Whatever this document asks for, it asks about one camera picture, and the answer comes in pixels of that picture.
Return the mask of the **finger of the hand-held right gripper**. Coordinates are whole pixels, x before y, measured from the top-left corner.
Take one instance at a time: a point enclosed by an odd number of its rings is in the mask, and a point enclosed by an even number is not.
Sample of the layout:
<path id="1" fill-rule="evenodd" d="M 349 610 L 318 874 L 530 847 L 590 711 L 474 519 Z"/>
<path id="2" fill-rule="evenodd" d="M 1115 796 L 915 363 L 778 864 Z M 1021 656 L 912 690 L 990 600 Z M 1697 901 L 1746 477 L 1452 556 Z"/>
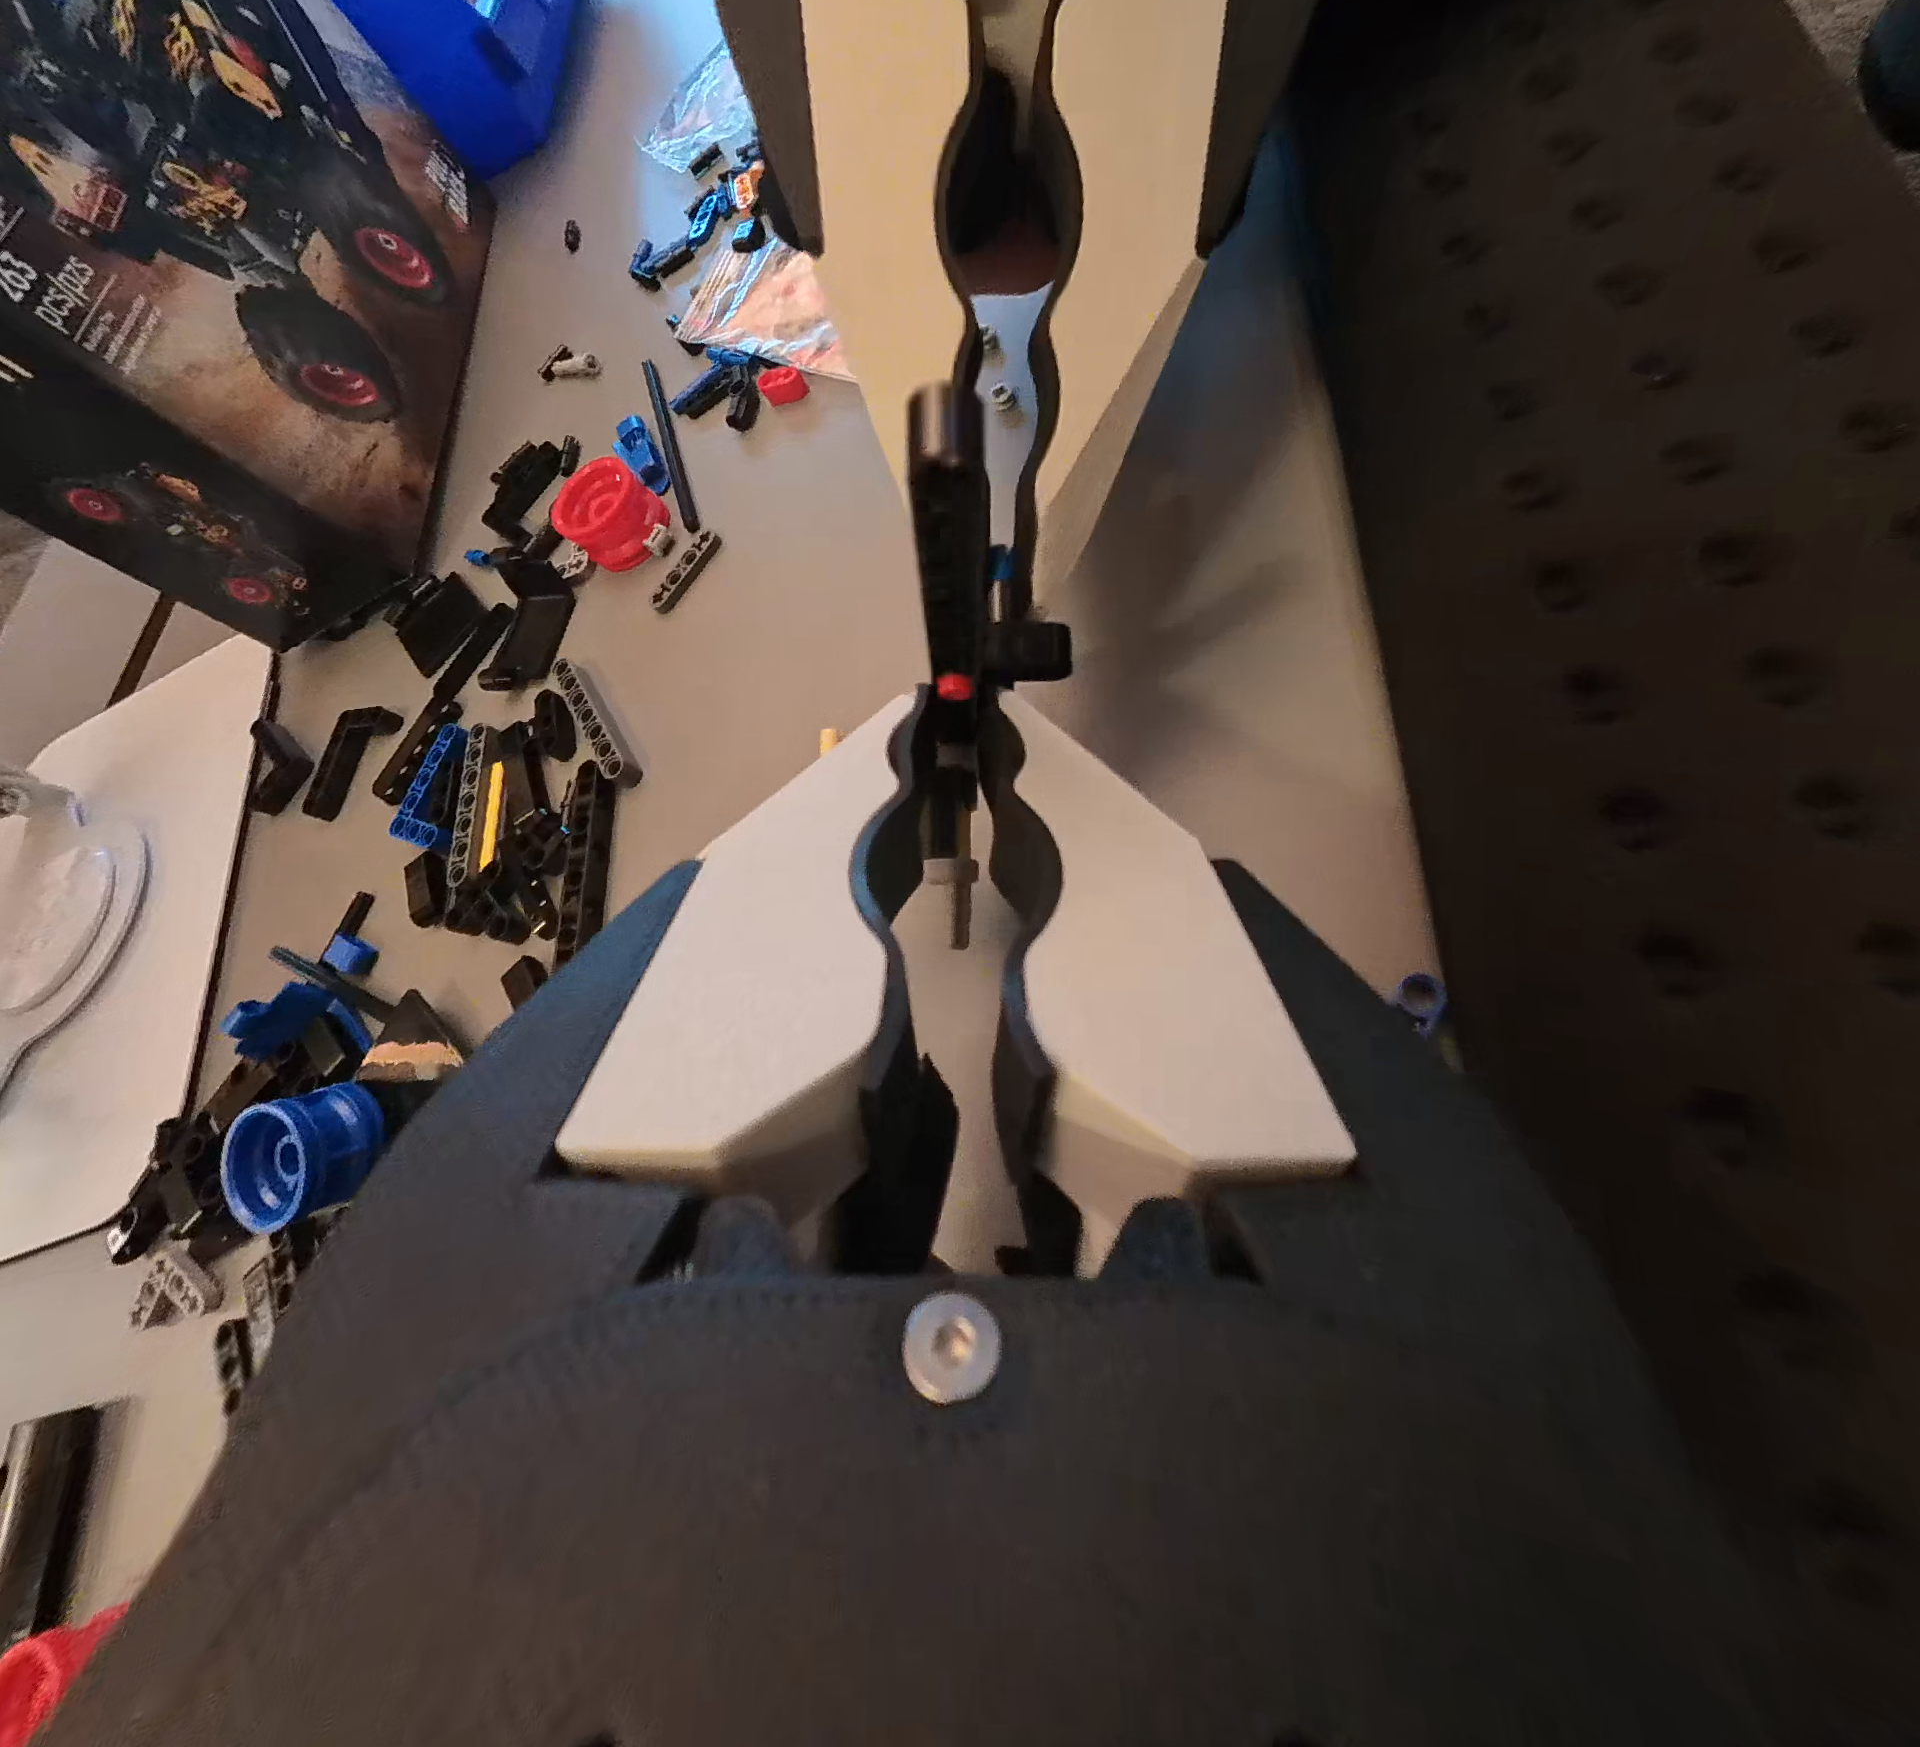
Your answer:
<path id="1" fill-rule="evenodd" d="M 909 405 L 950 383 L 973 304 L 946 244 L 954 134 L 976 90 L 967 0 L 800 0 L 821 198 L 818 277 L 909 500 Z"/>
<path id="2" fill-rule="evenodd" d="M 1015 83 L 1024 122 L 1046 8 L 981 0 L 990 66 Z M 1197 215 L 1225 12 L 1228 0 L 1059 8 L 1049 90 L 1079 171 L 1079 250 L 1049 294 L 981 294 L 998 344 L 988 376 L 1021 390 L 1021 410 L 990 422 L 1032 443 L 1037 578 L 1068 578 L 1085 556 L 1207 270 Z"/>

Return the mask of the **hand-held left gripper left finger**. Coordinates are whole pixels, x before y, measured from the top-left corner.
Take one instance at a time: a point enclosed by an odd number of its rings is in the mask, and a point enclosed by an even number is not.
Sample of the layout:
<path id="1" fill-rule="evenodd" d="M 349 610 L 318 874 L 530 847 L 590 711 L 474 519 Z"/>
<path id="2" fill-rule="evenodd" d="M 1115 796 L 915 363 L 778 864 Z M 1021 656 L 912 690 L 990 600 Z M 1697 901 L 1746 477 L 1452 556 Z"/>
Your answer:
<path id="1" fill-rule="evenodd" d="M 898 918 L 925 881 L 930 691 L 854 729 L 692 861 L 557 1156 L 754 1196 L 854 1277 L 930 1265 L 960 1111 Z"/>

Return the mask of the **black toy brick assembly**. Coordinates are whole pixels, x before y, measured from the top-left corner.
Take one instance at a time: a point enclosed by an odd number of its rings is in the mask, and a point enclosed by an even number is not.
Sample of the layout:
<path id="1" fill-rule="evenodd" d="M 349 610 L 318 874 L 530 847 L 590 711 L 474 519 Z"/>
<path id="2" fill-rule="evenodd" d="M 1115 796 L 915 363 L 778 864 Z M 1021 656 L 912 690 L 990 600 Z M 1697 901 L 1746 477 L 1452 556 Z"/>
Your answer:
<path id="1" fill-rule="evenodd" d="M 925 684 L 821 758 L 813 864 L 848 943 L 889 977 L 906 901 L 949 870 L 963 881 L 963 827 L 990 812 L 990 885 L 1015 915 L 1003 983 L 1018 987 L 1061 915 L 1071 853 L 1061 843 L 1073 741 L 1021 694 L 1064 678 L 1071 633 L 1018 606 L 1021 561 L 990 525 L 981 405 L 930 386 L 906 414 L 906 495 L 927 637 Z"/>

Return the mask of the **blue and black brick cluster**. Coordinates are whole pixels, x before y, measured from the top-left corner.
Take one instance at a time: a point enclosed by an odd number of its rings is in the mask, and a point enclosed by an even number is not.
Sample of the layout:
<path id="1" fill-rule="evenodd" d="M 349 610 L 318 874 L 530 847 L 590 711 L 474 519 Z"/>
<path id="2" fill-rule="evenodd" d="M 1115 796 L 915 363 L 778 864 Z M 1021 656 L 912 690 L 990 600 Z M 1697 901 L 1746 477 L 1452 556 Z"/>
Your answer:
<path id="1" fill-rule="evenodd" d="M 692 198 L 683 233 L 672 240 L 641 237 L 627 264 L 627 277 L 648 291 L 661 291 L 666 281 L 688 271 L 710 246 L 723 244 L 730 253 L 759 253 L 771 233 L 764 219 L 764 176 L 766 162 L 749 155 L 715 178 Z"/>

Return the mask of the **pile of black toy beams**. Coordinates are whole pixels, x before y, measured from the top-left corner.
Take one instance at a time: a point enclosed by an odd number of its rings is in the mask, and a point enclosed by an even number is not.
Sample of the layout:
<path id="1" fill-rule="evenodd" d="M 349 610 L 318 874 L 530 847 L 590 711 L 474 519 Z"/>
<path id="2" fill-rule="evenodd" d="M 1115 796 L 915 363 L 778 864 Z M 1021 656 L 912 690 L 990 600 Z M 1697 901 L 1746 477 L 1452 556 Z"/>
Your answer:
<path id="1" fill-rule="evenodd" d="M 525 946 L 509 990 L 525 994 L 563 970 L 604 925 L 621 796 L 645 780 L 610 694 L 560 657 L 525 721 L 468 722 L 454 674 L 441 678 L 374 796 L 393 809 L 421 772 L 441 725 L 468 729 L 449 857 L 408 847 L 406 911 L 418 926 Z M 472 870 L 472 830 L 488 763 L 502 763 L 505 806 L 492 870 Z"/>

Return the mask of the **black and blue pin cluster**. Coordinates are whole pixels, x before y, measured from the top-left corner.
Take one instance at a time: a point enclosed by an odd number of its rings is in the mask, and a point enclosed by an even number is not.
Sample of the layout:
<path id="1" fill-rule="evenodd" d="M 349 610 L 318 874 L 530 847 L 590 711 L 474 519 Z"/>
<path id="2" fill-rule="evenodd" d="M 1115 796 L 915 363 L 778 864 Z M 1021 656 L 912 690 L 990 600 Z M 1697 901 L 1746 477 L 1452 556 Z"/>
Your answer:
<path id="1" fill-rule="evenodd" d="M 732 430 L 752 430 L 764 403 L 759 376 L 770 361 L 742 345 L 708 345 L 703 356 L 708 369 L 671 399 L 671 414 L 696 420 L 723 405 Z"/>

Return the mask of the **dark triangular toy panel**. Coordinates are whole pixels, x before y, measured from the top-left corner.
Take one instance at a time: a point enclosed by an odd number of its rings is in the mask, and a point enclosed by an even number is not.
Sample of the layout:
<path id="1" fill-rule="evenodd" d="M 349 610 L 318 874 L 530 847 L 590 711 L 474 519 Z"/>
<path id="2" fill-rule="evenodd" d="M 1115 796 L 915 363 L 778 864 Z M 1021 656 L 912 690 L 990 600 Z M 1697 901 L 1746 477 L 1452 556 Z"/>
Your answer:
<path id="1" fill-rule="evenodd" d="M 356 1080 L 377 1089 L 437 1089 L 465 1064 L 465 1053 L 437 1010 L 408 990 L 363 1053 Z"/>

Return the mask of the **long dark toy axle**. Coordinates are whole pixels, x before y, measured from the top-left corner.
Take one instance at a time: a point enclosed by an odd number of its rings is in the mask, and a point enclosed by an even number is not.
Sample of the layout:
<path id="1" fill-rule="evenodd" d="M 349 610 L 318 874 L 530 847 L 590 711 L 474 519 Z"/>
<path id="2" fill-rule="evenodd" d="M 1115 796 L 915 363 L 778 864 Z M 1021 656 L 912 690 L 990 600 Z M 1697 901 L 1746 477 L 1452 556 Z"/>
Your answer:
<path id="1" fill-rule="evenodd" d="M 661 451 L 661 458 L 666 466 L 671 488 L 672 488 L 672 495 L 675 495 L 675 504 L 679 504 L 679 514 L 682 514 L 682 528 L 691 536 L 700 532 L 703 519 L 700 519 L 700 511 L 698 511 L 698 500 L 692 492 L 692 483 L 688 477 L 682 439 L 679 439 L 675 416 L 671 410 L 671 396 L 665 390 L 659 363 L 641 361 L 641 372 L 645 372 L 645 386 L 648 386 L 649 405 L 652 405 L 659 451 Z"/>

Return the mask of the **blue angled toy beam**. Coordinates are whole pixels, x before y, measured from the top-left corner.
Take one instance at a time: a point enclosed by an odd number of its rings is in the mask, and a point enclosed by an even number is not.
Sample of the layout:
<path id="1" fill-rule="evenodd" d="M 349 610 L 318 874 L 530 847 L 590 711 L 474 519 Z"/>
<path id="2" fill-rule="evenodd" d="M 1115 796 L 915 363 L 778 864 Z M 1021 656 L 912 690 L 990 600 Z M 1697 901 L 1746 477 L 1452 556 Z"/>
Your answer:
<path id="1" fill-rule="evenodd" d="M 400 809 L 390 821 L 390 836 L 396 843 L 441 857 L 451 853 L 465 752 L 465 725 L 449 722 L 437 729 L 421 772 L 408 782 Z"/>

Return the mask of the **thin black toy axle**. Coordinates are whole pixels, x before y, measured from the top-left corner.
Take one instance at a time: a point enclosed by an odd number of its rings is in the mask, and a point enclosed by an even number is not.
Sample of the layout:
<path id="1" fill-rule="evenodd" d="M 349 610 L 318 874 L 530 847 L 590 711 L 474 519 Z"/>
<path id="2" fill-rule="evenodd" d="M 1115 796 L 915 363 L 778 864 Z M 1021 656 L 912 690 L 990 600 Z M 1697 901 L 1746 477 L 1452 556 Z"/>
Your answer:
<path id="1" fill-rule="evenodd" d="M 396 1016 L 396 1010 L 397 1010 L 396 1002 L 380 999 L 380 994 L 372 992 L 369 987 L 363 987 L 363 983 L 347 977 L 345 973 L 339 973 L 339 970 L 333 970 L 333 968 L 328 968 L 328 963 L 322 963 L 322 962 L 309 962 L 308 956 L 302 956 L 302 953 L 295 953 L 295 949 L 289 949 L 289 946 L 278 946 L 278 943 L 277 943 L 277 946 L 271 949 L 271 959 L 272 959 L 278 968 L 292 970 L 292 973 L 302 975 L 305 980 L 322 987 L 323 992 L 329 992 L 333 999 L 339 999 L 340 1003 L 347 1003 L 347 1007 L 349 1007 L 353 1011 L 359 1011 L 359 1016 L 366 1016 L 366 1017 L 374 1017 L 374 1020 L 386 1020 L 386 1017 Z"/>

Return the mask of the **blue axle connector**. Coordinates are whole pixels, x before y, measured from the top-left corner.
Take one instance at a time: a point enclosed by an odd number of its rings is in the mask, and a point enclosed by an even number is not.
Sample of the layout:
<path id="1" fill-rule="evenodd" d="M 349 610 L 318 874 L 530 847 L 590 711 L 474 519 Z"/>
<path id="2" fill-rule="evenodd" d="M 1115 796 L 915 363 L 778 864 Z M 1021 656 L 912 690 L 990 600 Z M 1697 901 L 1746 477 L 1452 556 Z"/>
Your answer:
<path id="1" fill-rule="evenodd" d="M 362 936 L 339 931 L 318 962 L 353 980 L 362 980 L 374 970 L 377 946 Z M 286 1054 L 322 1017 L 329 1017 L 347 1036 L 347 1044 L 356 1053 L 369 1053 L 372 1033 L 366 1016 L 353 1011 L 347 1003 L 305 980 L 302 975 L 286 980 L 272 999 L 238 1002 L 223 1017 L 220 1033 L 234 1041 L 241 1060 L 277 1060 Z"/>

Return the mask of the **blue toy wheel hub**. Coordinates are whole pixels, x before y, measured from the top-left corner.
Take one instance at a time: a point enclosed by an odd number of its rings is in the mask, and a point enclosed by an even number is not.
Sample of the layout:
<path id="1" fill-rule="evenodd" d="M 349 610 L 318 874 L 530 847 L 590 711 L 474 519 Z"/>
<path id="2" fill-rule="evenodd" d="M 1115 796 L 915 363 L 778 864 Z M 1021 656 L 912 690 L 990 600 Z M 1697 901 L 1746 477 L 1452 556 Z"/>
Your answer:
<path id="1" fill-rule="evenodd" d="M 386 1145 L 369 1087 L 339 1084 L 244 1108 L 224 1135 L 220 1179 L 238 1227 L 271 1237 L 347 1206 Z"/>

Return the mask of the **black square toy panel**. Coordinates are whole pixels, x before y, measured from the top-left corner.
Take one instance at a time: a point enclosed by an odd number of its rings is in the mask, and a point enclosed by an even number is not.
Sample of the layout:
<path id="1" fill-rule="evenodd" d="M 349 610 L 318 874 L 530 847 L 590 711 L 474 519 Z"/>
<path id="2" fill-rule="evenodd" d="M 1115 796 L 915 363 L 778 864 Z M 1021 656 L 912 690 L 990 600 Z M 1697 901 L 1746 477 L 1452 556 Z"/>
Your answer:
<path id="1" fill-rule="evenodd" d="M 441 674 L 488 610 L 461 573 L 421 578 L 390 610 L 400 650 L 424 678 Z"/>

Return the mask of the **toy truck set box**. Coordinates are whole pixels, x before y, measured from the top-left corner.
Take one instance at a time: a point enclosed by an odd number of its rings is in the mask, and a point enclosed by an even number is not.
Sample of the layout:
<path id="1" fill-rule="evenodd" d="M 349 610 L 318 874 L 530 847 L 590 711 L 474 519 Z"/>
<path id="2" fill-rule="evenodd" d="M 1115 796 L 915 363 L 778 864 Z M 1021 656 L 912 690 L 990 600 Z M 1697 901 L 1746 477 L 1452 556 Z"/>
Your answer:
<path id="1" fill-rule="evenodd" d="M 278 651 L 363 616 L 492 223 L 333 0 L 4 0 L 4 511 Z"/>

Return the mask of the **black and blue frame assembly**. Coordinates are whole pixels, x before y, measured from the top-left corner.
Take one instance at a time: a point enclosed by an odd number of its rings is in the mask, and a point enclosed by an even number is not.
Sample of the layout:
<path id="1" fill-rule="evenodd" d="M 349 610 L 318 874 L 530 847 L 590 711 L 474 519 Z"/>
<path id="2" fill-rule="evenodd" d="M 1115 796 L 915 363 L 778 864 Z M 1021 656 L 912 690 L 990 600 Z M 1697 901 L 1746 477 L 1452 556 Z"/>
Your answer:
<path id="1" fill-rule="evenodd" d="M 149 1258 L 179 1244 L 194 1262 L 214 1265 L 248 1243 L 223 1184 L 227 1128 L 257 1104 L 295 1094 L 318 1080 L 312 1058 L 286 1048 L 277 1060 L 238 1060 L 199 1108 L 157 1124 L 150 1156 L 128 1203 L 109 1221 L 111 1265 Z"/>

